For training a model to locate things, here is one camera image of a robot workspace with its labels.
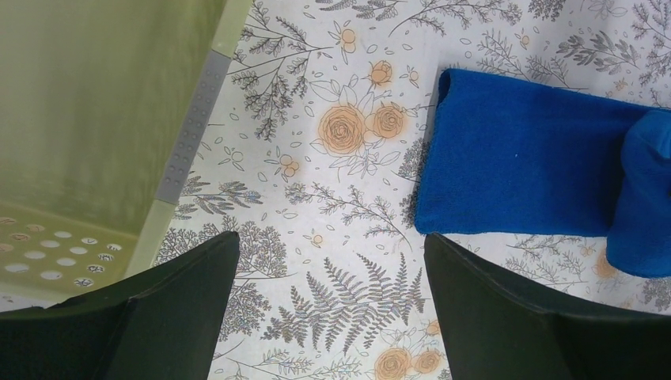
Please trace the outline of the blue towel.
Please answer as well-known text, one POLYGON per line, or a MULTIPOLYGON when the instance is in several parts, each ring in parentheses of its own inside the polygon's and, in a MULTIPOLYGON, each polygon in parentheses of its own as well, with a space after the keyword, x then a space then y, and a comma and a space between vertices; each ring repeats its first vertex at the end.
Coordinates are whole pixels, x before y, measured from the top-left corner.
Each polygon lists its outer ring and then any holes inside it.
POLYGON ((445 70, 414 225, 423 234, 604 237, 608 262, 670 274, 670 113, 445 70))

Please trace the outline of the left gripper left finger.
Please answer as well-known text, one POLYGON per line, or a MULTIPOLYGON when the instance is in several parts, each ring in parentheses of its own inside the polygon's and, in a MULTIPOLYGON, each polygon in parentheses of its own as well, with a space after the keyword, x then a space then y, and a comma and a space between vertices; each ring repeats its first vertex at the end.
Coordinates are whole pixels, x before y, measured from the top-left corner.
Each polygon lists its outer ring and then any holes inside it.
POLYGON ((2 378, 205 379, 239 244, 225 232, 99 290, 2 313, 2 378))

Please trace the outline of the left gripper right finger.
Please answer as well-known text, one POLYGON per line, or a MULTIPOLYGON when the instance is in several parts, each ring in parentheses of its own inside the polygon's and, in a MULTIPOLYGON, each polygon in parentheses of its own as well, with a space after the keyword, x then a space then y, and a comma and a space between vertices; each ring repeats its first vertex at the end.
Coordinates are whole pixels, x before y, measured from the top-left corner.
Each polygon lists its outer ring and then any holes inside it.
POLYGON ((485 260, 440 234, 424 242, 455 379, 667 379, 670 319, 587 301, 485 260))

